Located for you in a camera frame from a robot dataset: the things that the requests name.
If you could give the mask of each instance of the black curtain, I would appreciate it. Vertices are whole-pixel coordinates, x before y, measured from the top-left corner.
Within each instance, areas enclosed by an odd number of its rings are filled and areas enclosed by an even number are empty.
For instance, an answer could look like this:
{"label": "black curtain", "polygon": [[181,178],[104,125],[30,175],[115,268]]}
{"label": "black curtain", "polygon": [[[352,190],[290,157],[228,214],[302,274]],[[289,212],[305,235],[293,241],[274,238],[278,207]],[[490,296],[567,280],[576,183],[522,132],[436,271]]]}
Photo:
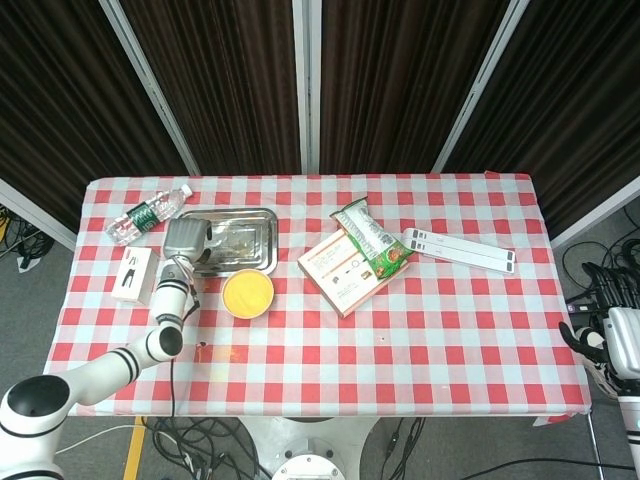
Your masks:
{"label": "black curtain", "polygon": [[324,0],[320,171],[430,171],[507,4]]}
{"label": "black curtain", "polygon": [[0,2],[0,177],[77,230],[86,185],[186,169],[96,1]]}
{"label": "black curtain", "polygon": [[640,2],[530,3],[445,171],[527,172],[551,237],[640,175]]}
{"label": "black curtain", "polygon": [[122,5],[203,174],[300,172],[291,0]]}

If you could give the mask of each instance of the plastic bottle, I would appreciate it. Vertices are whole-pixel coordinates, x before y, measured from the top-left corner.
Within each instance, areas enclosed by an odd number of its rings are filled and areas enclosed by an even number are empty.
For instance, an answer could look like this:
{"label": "plastic bottle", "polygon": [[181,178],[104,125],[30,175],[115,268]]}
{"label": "plastic bottle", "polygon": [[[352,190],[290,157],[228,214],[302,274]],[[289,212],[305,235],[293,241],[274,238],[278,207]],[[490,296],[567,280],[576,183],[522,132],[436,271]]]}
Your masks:
{"label": "plastic bottle", "polygon": [[180,210],[192,194],[187,184],[179,190],[160,192],[116,218],[105,232],[118,245],[128,245]]}

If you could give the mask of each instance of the green snack package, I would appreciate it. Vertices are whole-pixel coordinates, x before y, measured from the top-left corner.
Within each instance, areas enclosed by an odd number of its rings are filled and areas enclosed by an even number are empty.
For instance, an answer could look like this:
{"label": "green snack package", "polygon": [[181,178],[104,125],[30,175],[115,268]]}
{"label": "green snack package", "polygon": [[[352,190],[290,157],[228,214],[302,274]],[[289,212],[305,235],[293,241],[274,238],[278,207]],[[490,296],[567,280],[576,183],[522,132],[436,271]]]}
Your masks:
{"label": "green snack package", "polygon": [[350,203],[331,216],[340,223],[378,278],[393,275],[413,253],[371,218],[367,197]]}

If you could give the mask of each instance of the stainless steel tray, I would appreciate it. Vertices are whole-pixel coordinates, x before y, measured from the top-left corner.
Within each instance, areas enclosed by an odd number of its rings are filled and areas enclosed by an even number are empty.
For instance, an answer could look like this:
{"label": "stainless steel tray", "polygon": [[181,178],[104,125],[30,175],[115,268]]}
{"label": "stainless steel tray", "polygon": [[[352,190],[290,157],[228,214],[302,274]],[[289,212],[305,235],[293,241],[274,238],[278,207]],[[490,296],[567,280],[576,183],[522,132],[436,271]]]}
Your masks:
{"label": "stainless steel tray", "polygon": [[205,253],[195,264],[199,277],[228,277],[243,268],[266,274],[278,264],[278,218],[268,208],[190,210],[181,215],[211,222]]}

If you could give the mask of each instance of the table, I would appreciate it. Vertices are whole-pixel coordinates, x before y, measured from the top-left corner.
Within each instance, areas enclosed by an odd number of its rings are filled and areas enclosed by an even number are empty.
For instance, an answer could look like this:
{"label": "table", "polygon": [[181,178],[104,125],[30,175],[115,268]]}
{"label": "table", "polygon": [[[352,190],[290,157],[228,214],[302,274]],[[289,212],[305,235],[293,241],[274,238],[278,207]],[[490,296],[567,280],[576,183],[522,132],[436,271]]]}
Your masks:
{"label": "table", "polygon": [[[586,413],[579,360],[532,182],[522,174],[106,178],[86,191],[67,295],[47,372],[81,365],[153,328],[148,310],[110,296],[123,247],[103,229],[156,191],[187,182],[188,209],[260,206],[278,216],[275,299],[256,320],[222,307],[221,279],[199,281],[202,308],[175,365],[177,414],[535,415]],[[297,266],[337,229],[329,214],[368,195],[399,236],[418,227],[516,251],[516,273],[414,254],[401,277],[338,319]],[[167,224],[134,245],[161,253]],[[80,415],[168,415],[169,365]]]}

